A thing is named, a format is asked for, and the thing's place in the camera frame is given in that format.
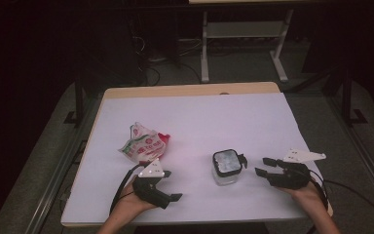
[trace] white tabletop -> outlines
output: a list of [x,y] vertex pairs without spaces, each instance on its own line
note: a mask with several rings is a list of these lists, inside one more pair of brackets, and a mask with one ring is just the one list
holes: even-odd
[[[108,218],[117,188],[134,166],[118,149],[130,138],[135,122],[170,135],[161,163],[172,174],[158,188],[183,196],[165,210],[141,214],[133,224],[305,217],[287,194],[254,171],[258,167],[280,173],[261,159],[283,158],[289,148],[308,150],[283,94],[127,97],[103,100],[61,218],[63,225],[99,225]],[[211,175],[211,157],[225,149],[244,154],[248,168],[236,183],[218,186]],[[314,163],[307,165],[318,172]]]

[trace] wooden table edge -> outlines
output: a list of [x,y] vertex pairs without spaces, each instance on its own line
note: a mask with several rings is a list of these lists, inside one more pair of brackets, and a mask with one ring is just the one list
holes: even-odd
[[105,91],[103,98],[185,97],[213,96],[221,94],[277,94],[280,92],[281,91],[275,82],[252,82],[111,88]]

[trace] snack bag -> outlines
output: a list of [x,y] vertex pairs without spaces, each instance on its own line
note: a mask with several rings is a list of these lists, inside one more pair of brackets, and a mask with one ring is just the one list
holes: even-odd
[[120,152],[136,164],[152,162],[163,156],[167,148],[169,135],[151,131],[140,123],[135,123],[130,129],[131,138],[123,148],[119,149]]

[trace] cable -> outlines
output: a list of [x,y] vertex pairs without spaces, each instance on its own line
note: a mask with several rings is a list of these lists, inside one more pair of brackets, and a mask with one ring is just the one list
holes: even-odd
[[126,195],[120,197],[117,201],[120,201],[121,199],[123,199],[123,198],[125,198],[125,197],[131,195],[132,193],[134,193],[134,191],[133,191],[133,192],[129,192],[129,193],[127,193]]
[[313,174],[315,174],[317,177],[318,177],[318,179],[320,179],[320,181],[321,181],[321,186],[323,187],[323,190],[324,190],[324,195],[326,196],[326,200],[328,201],[328,199],[327,199],[327,188],[326,188],[326,186],[325,186],[325,184],[324,184],[324,181],[323,181],[323,178],[322,177],[320,177],[316,172],[314,172],[314,171],[312,171],[312,170],[309,170],[311,173],[313,173]]
[[144,50],[144,48],[145,48],[145,41],[144,41],[144,39],[142,39],[142,37],[137,37],[137,36],[133,36],[132,39],[140,40],[142,42],[141,49],[139,49],[139,52],[136,52],[136,53],[142,52]]
[[157,75],[158,75],[157,81],[154,82],[154,84],[151,84],[151,85],[150,85],[150,82],[148,81],[148,76],[145,76],[146,82],[147,82],[147,86],[156,86],[160,82],[160,79],[161,79],[160,72],[158,70],[154,69],[154,68],[151,68],[151,67],[147,67],[146,69],[150,69],[152,71],[155,71],[157,73]]
[[197,71],[193,67],[191,67],[191,66],[189,66],[185,63],[182,63],[182,62],[180,63],[180,65],[185,66],[185,67],[189,68],[190,70],[192,70],[194,72],[194,74],[196,75],[196,77],[199,79],[199,83],[202,83],[202,79],[200,78],[199,74],[197,73]]
[[332,183],[332,184],[335,184],[335,185],[338,185],[338,186],[341,186],[343,188],[346,188],[346,189],[350,190],[351,192],[353,192],[354,194],[356,194],[359,198],[361,198],[363,201],[365,201],[367,204],[369,204],[371,207],[374,208],[374,204],[372,202],[370,202],[367,198],[365,198],[363,195],[361,195],[360,193],[358,193],[357,191],[355,191],[351,187],[349,187],[349,186],[347,186],[345,184],[336,182],[336,181],[328,180],[328,179],[325,179],[324,182]]
[[188,55],[188,54],[190,54],[190,53],[192,53],[192,52],[196,52],[197,50],[196,50],[196,48],[198,48],[198,47],[200,47],[201,45],[202,45],[202,40],[200,40],[200,39],[193,39],[193,40],[196,40],[196,41],[198,41],[199,43],[197,43],[196,45],[194,45],[194,46],[192,46],[192,47],[190,47],[190,48],[188,48],[188,49],[185,49],[184,51],[182,51],[182,52],[180,52],[180,56],[182,57],[182,56],[186,56],[186,55]]
[[112,200],[112,204],[111,204],[111,207],[110,207],[110,214],[112,213],[112,211],[114,210],[115,208],[115,205],[117,205],[118,201],[121,199],[121,192],[123,191],[124,189],[124,186],[126,186],[126,183],[127,181],[129,180],[130,176],[132,175],[132,173],[135,171],[135,169],[141,167],[142,165],[140,164],[137,164],[135,165],[131,170],[129,170],[126,174],[126,176],[124,177],[123,181],[121,182],[120,186],[118,187],[117,189],[117,192],[115,193],[115,196],[114,196],[114,199]]

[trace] shelf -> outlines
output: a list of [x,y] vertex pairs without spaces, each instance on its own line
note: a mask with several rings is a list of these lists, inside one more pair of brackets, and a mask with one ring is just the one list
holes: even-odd
[[209,22],[207,38],[279,37],[283,21]]

